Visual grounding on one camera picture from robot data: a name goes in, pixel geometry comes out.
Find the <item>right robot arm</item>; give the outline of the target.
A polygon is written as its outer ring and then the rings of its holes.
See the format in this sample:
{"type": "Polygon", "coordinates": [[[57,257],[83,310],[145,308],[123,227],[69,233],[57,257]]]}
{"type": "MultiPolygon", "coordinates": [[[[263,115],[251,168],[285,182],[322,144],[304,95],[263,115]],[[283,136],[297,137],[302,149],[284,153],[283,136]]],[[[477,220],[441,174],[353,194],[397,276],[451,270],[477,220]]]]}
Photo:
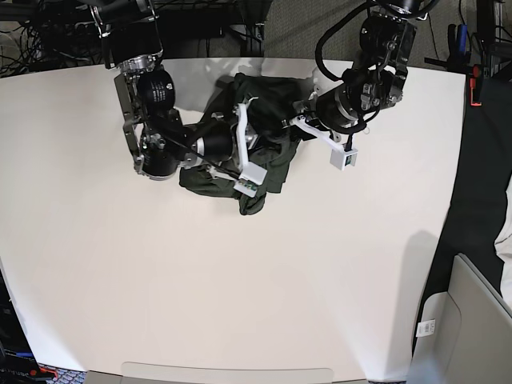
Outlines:
{"type": "Polygon", "coordinates": [[[106,68],[122,109],[125,140],[137,174],[162,181],[180,168],[206,166],[239,180],[260,136],[248,122],[248,104],[213,112],[185,125],[175,107],[174,80],[162,64],[164,48],[152,1],[90,1],[106,68]]]}

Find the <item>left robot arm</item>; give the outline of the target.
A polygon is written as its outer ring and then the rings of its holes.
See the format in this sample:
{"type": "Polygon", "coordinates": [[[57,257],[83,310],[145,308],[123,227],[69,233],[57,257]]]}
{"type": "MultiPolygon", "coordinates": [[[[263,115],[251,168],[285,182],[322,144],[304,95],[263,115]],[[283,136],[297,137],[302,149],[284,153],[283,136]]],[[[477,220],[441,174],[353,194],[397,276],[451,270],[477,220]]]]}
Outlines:
{"type": "Polygon", "coordinates": [[[290,123],[350,136],[363,131],[379,112],[399,103],[417,33],[413,21],[426,19],[437,4],[366,1],[329,28],[316,44],[314,59],[319,72],[339,84],[298,103],[298,115],[290,123]],[[324,62],[324,45],[362,12],[367,12],[367,16],[359,31],[361,52],[352,67],[337,76],[324,62]]]}

